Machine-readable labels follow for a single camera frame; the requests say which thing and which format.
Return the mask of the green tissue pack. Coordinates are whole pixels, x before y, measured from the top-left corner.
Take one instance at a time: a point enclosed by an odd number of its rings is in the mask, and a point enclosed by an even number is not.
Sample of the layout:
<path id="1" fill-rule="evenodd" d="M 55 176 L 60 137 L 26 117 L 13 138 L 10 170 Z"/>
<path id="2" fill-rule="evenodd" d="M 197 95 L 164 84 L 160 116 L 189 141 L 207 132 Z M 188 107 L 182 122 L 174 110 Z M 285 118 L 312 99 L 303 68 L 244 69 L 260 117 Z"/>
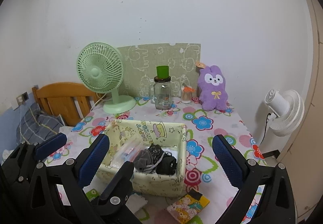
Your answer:
<path id="1" fill-rule="evenodd" d="M 95 198 L 100 196 L 100 193 L 94 188 L 87 191 L 85 194 L 86 194 L 86 197 L 88 198 L 88 200 L 90 202 L 93 201 Z"/>

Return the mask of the white tissue paper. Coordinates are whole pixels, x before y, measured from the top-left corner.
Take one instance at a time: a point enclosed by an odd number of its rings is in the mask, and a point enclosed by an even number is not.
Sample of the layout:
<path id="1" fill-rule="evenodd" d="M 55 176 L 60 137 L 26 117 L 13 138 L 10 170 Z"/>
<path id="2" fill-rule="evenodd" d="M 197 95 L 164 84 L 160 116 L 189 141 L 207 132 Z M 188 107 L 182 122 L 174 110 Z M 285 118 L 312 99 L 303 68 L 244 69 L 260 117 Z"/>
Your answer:
<path id="1" fill-rule="evenodd" d="M 135 214 L 141 208 L 143 208 L 148 203 L 142 195 L 138 195 L 137 193 L 133 193 L 127 200 L 126 206 L 128 209 Z"/>

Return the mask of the clear plastic bag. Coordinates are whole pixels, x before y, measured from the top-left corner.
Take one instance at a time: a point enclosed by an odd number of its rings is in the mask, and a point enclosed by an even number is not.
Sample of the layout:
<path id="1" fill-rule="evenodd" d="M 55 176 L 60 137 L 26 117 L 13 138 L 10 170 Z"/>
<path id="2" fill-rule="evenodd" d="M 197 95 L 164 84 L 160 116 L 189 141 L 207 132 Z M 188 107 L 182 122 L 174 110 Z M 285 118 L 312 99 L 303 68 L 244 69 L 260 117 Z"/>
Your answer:
<path id="1" fill-rule="evenodd" d="M 137 138 L 127 140 L 112 157 L 110 166 L 120 168 L 125 162 L 133 162 L 141 150 L 146 146 Z"/>

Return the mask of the black sock bundle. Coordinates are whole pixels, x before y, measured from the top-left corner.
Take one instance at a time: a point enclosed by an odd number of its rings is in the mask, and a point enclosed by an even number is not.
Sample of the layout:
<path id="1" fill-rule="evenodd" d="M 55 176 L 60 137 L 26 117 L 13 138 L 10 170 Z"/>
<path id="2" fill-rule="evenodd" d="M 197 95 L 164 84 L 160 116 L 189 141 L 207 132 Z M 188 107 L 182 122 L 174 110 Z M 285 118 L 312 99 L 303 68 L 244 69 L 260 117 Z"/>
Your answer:
<path id="1" fill-rule="evenodd" d="M 148 151 L 152 155 L 153 164 L 148 165 L 146 169 L 159 175 L 174 175 L 176 173 L 177 159 L 171 152 L 164 151 L 160 145 L 155 144 L 151 144 Z"/>

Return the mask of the yellow cartoon tissue pack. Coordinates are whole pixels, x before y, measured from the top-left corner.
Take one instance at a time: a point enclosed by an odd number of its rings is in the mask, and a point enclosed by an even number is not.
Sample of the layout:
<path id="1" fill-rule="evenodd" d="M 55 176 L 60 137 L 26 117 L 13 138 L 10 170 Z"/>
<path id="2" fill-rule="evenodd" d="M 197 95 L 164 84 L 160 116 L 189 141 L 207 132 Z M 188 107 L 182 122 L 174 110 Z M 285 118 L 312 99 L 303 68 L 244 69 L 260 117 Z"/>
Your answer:
<path id="1" fill-rule="evenodd" d="M 168 206 L 166 210 L 178 223 L 187 223 L 207 207 L 209 203 L 210 200 L 203 194 L 191 189 L 178 201 Z"/>

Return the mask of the grey plaid pillow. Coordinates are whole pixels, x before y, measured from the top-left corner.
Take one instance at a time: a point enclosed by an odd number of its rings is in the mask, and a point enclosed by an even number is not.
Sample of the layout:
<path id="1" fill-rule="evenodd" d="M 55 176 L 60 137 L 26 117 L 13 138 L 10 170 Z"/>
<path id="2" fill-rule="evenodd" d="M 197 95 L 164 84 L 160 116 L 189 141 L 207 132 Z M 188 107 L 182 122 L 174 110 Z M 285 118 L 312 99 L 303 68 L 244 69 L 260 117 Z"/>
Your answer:
<path id="1" fill-rule="evenodd" d="M 33 103 L 21 117 L 16 129 L 16 142 L 35 144 L 45 142 L 59 133 L 65 125 L 60 115 L 49 115 L 41 109 L 38 103 Z"/>

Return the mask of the floral tablecloth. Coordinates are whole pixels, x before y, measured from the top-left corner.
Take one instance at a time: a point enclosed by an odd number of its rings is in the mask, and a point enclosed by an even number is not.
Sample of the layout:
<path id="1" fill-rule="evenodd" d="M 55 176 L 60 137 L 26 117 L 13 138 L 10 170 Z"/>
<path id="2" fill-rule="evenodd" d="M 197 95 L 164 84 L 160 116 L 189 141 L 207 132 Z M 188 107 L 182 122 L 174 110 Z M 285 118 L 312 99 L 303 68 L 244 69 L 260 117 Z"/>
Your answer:
<path id="1" fill-rule="evenodd" d="M 263 187 L 254 184 L 247 204 L 238 207 L 239 188 L 249 169 L 262 169 L 265 160 L 240 116 L 226 105 L 223 111 L 205 111 L 193 101 L 174 98 L 169 110 L 158 110 L 149 100 L 137 99 L 130 111 L 116 115 L 102 107 L 91 111 L 67 135 L 64 146 L 45 160 L 49 169 L 73 167 L 77 156 L 94 145 L 101 135 L 109 149 L 95 169 L 84 192 L 96 199 L 121 172 L 113 166 L 119 150 L 132 159 L 136 150 L 159 145 L 176 158 L 171 175 L 131 170 L 134 194 L 126 203 L 134 208 L 135 223 L 242 223 L 257 209 Z"/>

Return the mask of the yellow cartoon fabric storage box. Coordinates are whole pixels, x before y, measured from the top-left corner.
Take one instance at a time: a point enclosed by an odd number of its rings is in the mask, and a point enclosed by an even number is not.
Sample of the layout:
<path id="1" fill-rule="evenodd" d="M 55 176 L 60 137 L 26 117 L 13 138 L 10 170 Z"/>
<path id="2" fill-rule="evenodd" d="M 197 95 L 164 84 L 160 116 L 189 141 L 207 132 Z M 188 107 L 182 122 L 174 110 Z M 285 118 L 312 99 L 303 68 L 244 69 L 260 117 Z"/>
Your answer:
<path id="1" fill-rule="evenodd" d="M 176 197 L 186 167 L 186 126 L 181 123 L 114 120 L 106 129 L 110 147 L 97 176 L 109 183 L 125 162 L 133 163 L 135 191 Z"/>

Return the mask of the white floor fan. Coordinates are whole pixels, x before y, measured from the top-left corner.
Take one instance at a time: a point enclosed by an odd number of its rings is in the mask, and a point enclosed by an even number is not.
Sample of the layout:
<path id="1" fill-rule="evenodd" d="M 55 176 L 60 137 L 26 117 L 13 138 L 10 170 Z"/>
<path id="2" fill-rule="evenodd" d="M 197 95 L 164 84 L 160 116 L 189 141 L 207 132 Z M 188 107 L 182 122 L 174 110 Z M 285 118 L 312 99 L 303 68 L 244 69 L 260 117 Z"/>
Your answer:
<path id="1" fill-rule="evenodd" d="M 304 101 L 296 90 L 280 93 L 271 89 L 265 96 L 264 103 L 269 107 L 269 127 L 277 137 L 292 134 L 302 122 Z"/>

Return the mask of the cotton swab container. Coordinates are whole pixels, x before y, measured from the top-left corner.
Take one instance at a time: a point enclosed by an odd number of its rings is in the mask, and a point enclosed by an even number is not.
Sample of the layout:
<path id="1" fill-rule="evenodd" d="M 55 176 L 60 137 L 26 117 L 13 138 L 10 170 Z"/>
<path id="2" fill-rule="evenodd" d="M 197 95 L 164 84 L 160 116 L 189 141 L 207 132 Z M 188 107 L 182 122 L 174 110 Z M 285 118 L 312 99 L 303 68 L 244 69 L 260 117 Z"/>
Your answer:
<path id="1" fill-rule="evenodd" d="M 189 104 L 192 100 L 194 92 L 195 89 L 183 83 L 181 86 L 181 102 L 184 104 Z"/>

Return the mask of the purple plush bunny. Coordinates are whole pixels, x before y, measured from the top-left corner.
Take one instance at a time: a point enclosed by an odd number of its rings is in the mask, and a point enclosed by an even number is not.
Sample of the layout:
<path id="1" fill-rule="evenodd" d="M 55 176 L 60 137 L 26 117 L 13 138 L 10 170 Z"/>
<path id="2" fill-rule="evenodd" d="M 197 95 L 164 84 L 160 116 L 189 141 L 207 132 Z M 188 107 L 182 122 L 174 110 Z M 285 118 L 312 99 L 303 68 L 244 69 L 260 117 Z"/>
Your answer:
<path id="1" fill-rule="evenodd" d="M 205 111 L 227 109 L 228 94 L 225 91 L 225 77 L 216 65 L 204 65 L 198 77 L 199 100 Z"/>

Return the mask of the glass mason jar mug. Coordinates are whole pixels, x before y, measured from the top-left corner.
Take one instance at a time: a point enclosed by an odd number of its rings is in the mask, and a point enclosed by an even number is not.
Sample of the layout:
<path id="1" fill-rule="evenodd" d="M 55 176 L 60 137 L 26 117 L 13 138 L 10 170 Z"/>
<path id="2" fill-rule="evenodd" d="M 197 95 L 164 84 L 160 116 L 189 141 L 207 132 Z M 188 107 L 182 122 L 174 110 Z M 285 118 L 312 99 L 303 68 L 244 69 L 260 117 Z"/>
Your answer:
<path id="1" fill-rule="evenodd" d="M 150 85 L 149 97 L 153 101 L 155 108 L 158 110 L 171 109 L 172 105 L 172 90 L 171 77 L 160 79 L 154 77 L 154 84 Z"/>

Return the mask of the green desk fan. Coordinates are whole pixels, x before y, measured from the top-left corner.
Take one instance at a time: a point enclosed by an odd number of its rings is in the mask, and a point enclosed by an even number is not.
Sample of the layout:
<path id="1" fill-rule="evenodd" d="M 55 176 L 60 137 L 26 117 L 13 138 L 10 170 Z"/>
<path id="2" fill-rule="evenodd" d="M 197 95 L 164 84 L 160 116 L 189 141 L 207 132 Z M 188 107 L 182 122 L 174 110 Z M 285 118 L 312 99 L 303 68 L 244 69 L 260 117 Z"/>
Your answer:
<path id="1" fill-rule="evenodd" d="M 103 104 L 105 113 L 127 112 L 136 105 L 133 97 L 118 93 L 124 77 L 124 63 L 118 49 L 106 43 L 90 43 L 81 50 L 76 66 L 86 88 L 97 94 L 111 94 L 111 99 Z"/>

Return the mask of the green plastic cup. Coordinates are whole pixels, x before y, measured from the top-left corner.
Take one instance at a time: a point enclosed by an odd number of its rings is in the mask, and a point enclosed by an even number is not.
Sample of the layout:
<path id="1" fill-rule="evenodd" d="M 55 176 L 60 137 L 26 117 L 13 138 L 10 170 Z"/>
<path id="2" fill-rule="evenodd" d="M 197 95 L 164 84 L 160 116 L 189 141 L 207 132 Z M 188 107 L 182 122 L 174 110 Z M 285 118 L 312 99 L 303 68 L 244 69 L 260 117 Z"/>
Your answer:
<path id="1" fill-rule="evenodd" d="M 169 77 L 169 67 L 167 65 L 157 66 L 157 78 L 167 79 Z"/>

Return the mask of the wall power socket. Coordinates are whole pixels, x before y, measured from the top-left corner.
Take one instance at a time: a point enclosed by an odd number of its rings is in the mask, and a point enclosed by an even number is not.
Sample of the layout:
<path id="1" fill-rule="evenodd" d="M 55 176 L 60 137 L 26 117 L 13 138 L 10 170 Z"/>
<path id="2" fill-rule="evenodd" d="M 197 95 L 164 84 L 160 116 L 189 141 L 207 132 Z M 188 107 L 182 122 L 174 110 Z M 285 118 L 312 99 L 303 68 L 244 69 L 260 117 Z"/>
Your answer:
<path id="1" fill-rule="evenodd" d="M 22 95 L 16 98 L 18 106 L 25 104 L 25 102 L 28 101 L 28 99 L 29 99 L 28 93 L 27 92 L 22 93 Z"/>

